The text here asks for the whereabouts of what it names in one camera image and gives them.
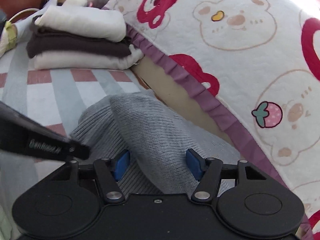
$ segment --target purple ruffle trim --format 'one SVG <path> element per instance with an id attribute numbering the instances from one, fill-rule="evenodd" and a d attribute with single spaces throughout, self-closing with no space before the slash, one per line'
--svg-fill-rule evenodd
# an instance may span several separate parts
<path id="1" fill-rule="evenodd" d="M 198 102 L 202 110 L 208 113 L 219 128 L 230 137 L 235 148 L 246 160 L 286 186 L 247 129 L 202 84 L 130 25 L 127 25 L 127 36 L 132 39 L 132 44 L 141 49 L 155 64 L 162 67 L 167 75 L 170 75 L 187 91 L 191 98 Z M 306 232 L 302 239 L 313 240 L 312 230 L 306 215 L 304 215 L 301 225 Z"/>

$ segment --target bedsheet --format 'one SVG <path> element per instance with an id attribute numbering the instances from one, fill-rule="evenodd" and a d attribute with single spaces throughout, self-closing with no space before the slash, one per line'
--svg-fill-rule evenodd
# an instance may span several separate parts
<path id="1" fill-rule="evenodd" d="M 41 125 L 67 136 L 82 112 L 106 95 L 144 90 L 130 70 L 35 70 L 26 43 L 0 59 L 0 100 Z M 63 163 L 0 152 L 0 206 L 11 216 L 15 199 Z"/>
<path id="2" fill-rule="evenodd" d="M 319 8 L 291 0 L 110 0 L 106 8 L 122 12 L 133 43 L 243 156 L 300 197 L 320 239 Z"/>

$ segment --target bear nose print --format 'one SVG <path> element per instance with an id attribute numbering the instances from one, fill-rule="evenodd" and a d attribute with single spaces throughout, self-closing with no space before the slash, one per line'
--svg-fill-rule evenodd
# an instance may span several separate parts
<path id="1" fill-rule="evenodd" d="M 119 6 L 118 9 L 119 9 L 120 12 L 124 11 L 124 7 L 123 6 Z"/>
<path id="2" fill-rule="evenodd" d="M 245 22 L 245 17 L 241 14 L 230 17 L 227 20 L 228 25 L 241 25 Z"/>
<path id="3" fill-rule="evenodd" d="M 294 104 L 288 112 L 288 121 L 295 122 L 303 115 L 303 105 L 300 103 Z"/>
<path id="4" fill-rule="evenodd" d="M 282 148 L 278 151 L 279 157 L 289 157 L 291 155 L 291 150 L 289 148 Z"/>

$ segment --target stack of folded clothes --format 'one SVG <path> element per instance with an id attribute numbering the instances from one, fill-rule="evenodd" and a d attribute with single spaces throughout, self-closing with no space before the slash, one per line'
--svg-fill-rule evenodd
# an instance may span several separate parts
<path id="1" fill-rule="evenodd" d="M 125 37 L 118 11 L 74 6 L 50 6 L 33 18 L 27 44 L 36 69 L 127 69 L 143 57 Z"/>

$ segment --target white folded garment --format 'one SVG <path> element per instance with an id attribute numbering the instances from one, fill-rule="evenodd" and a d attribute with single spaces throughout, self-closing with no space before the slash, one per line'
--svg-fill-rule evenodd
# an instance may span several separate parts
<path id="1" fill-rule="evenodd" d="M 118 58 L 79 51 L 45 51 L 34 57 L 35 69 L 52 68 L 108 68 L 127 69 L 143 58 L 140 49 L 129 46 L 131 55 Z"/>
<path id="2" fill-rule="evenodd" d="M 114 42 L 121 41 L 126 35 L 126 24 L 119 11 L 93 7 L 49 6 L 35 25 Z"/>

